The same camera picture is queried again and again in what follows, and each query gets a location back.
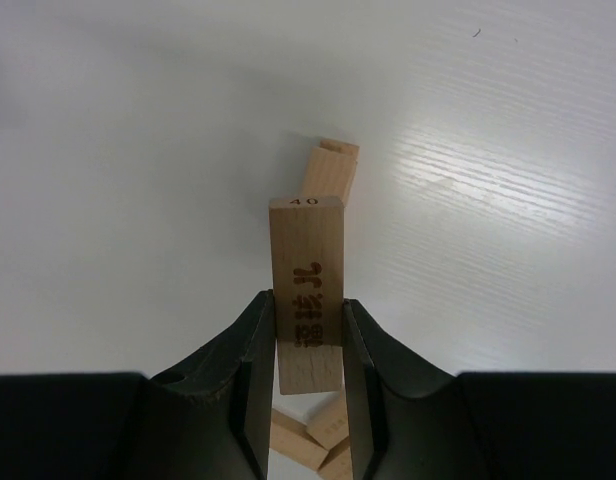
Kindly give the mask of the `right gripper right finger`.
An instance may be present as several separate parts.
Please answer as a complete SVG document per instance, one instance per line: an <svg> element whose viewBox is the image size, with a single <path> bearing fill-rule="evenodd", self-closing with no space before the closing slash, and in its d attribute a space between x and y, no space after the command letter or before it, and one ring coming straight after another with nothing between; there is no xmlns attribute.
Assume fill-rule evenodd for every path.
<svg viewBox="0 0 616 480"><path fill-rule="evenodd" d="M616 479L616 373L451 375L343 307L357 479Z"/></svg>

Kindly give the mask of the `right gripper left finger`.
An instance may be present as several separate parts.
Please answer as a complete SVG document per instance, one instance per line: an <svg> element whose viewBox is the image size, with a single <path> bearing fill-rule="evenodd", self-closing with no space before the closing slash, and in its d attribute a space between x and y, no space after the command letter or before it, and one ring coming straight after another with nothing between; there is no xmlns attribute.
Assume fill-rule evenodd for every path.
<svg viewBox="0 0 616 480"><path fill-rule="evenodd" d="M263 479L274 356L262 291L153 377L0 375L0 479Z"/></svg>

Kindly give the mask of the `wood block five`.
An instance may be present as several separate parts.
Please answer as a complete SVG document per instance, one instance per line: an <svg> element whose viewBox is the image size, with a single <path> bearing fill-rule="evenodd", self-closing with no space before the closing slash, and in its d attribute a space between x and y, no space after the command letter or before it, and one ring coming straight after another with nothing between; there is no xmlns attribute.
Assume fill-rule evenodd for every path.
<svg viewBox="0 0 616 480"><path fill-rule="evenodd" d="M269 232L282 395L342 387L344 206L336 196L269 203Z"/></svg>

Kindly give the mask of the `wood block six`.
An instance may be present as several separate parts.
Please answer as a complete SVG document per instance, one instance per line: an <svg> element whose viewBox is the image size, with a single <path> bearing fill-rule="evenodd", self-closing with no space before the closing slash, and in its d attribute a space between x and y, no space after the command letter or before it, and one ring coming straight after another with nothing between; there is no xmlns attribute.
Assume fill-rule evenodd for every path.
<svg viewBox="0 0 616 480"><path fill-rule="evenodd" d="M348 205L357 170L357 159L346 153L314 147L300 191L302 197L336 196Z"/></svg>

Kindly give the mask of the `wood block seven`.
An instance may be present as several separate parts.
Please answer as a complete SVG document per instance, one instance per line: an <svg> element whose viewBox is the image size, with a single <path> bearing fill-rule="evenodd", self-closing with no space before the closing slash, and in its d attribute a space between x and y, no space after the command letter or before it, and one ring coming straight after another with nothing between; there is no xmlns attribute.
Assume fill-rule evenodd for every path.
<svg viewBox="0 0 616 480"><path fill-rule="evenodd" d="M270 448L312 471L318 471L328 455L303 423L277 409L271 413Z"/></svg>

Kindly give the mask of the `wood block one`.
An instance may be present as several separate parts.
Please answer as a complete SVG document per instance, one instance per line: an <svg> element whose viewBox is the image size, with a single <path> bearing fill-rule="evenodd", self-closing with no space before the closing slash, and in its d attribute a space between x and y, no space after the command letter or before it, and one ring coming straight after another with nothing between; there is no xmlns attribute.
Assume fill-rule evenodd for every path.
<svg viewBox="0 0 616 480"><path fill-rule="evenodd" d="M329 138L323 138L319 143L319 147L339 154L349 155L354 160L358 159L360 150L358 145Z"/></svg>

